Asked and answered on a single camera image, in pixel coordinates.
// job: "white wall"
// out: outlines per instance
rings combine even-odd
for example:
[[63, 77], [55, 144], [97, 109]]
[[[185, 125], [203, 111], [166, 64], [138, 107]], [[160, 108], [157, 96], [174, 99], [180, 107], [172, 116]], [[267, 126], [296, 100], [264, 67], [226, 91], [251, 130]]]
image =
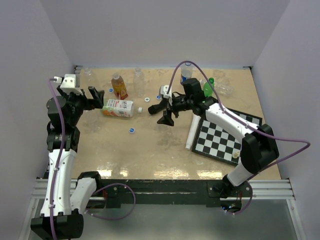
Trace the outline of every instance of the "white wall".
[[74, 64], [252, 66], [289, 0], [41, 0]]
[[48, 164], [47, 80], [71, 62], [39, 0], [0, 3], [0, 235], [18, 239]]
[[[320, 1], [291, 0], [253, 67], [263, 113], [279, 136], [311, 141], [279, 165], [290, 177], [309, 240], [320, 237]], [[281, 155], [301, 145], [279, 143]]]

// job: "chessboard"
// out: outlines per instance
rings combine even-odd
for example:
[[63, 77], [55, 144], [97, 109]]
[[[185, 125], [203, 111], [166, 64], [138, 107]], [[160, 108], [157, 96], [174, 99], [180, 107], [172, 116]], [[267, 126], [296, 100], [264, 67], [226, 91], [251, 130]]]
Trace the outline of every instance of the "chessboard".
[[[230, 109], [244, 120], [261, 126], [262, 118]], [[216, 159], [231, 165], [238, 165], [239, 157], [233, 153], [241, 150], [241, 144], [234, 136], [215, 123], [201, 119], [192, 145], [192, 152]]]

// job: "white tube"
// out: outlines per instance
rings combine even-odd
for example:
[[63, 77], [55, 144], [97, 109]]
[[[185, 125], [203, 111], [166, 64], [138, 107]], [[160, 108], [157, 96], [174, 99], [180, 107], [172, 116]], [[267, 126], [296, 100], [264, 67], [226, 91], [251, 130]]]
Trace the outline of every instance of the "white tube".
[[185, 148], [188, 150], [191, 149], [192, 143], [195, 139], [200, 119], [201, 119], [200, 116], [193, 114], [189, 135], [188, 135], [188, 138], [186, 139], [186, 143], [185, 143]]

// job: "gray floor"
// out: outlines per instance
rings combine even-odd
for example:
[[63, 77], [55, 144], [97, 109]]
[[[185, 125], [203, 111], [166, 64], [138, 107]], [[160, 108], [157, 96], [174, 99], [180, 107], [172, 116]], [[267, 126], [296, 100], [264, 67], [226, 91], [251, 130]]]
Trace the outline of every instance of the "gray floor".
[[[96, 210], [105, 216], [125, 214], [121, 209]], [[29, 240], [39, 240], [31, 233]], [[120, 221], [84, 215], [81, 240], [296, 240], [285, 200], [254, 200], [240, 215], [201, 205], [137, 205]]]

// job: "brown tea bottle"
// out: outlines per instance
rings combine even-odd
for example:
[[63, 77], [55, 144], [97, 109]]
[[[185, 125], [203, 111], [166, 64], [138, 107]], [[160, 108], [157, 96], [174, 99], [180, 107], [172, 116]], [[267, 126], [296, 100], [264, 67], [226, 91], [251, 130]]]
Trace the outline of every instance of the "brown tea bottle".
[[125, 86], [125, 82], [123, 78], [119, 75], [119, 73], [115, 73], [112, 76], [111, 84], [113, 87], [113, 92], [117, 99], [125, 99], [128, 97], [128, 92]]

